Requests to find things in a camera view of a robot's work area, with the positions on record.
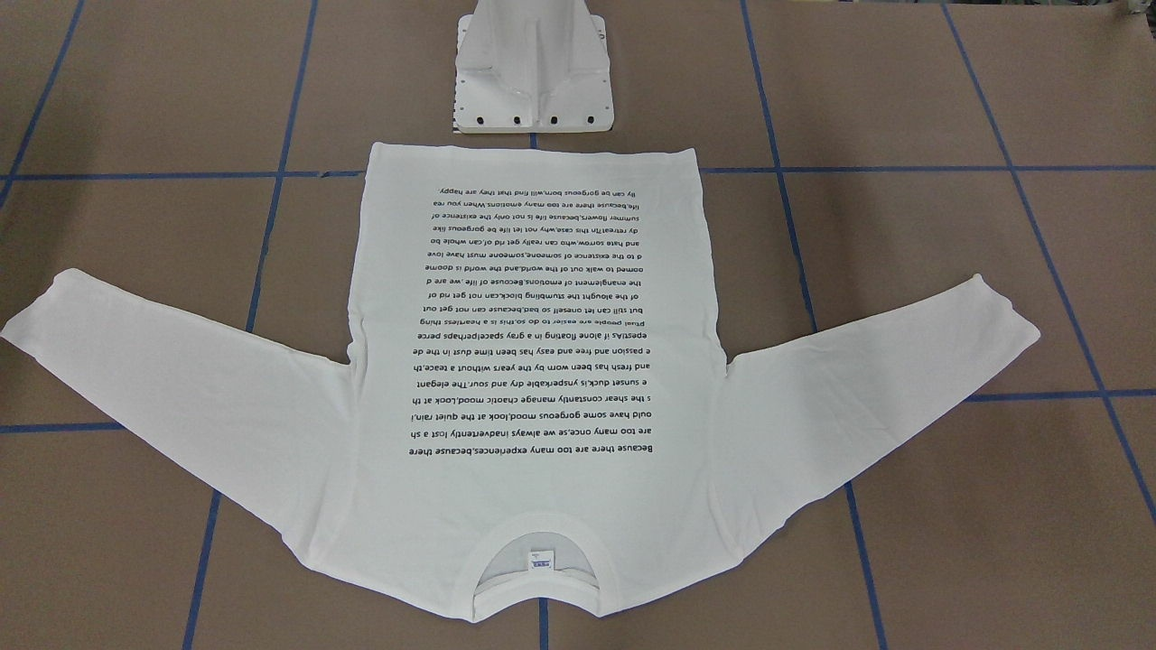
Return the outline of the white long-sleeve printed shirt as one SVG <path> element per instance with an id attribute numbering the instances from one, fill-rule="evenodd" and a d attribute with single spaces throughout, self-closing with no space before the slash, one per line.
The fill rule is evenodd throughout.
<path id="1" fill-rule="evenodd" d="M 348 362 L 77 269 L 3 338 L 314 571 L 470 622 L 751 555 L 1039 337 L 972 276 L 727 362 L 696 155 L 373 145 Z"/>

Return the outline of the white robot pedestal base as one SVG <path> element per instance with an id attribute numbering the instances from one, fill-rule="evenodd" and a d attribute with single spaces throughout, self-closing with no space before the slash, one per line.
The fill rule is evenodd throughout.
<path id="1" fill-rule="evenodd" d="M 455 62 L 457 132 L 612 130 L 603 19 L 583 1 L 480 1 L 458 22 Z"/>

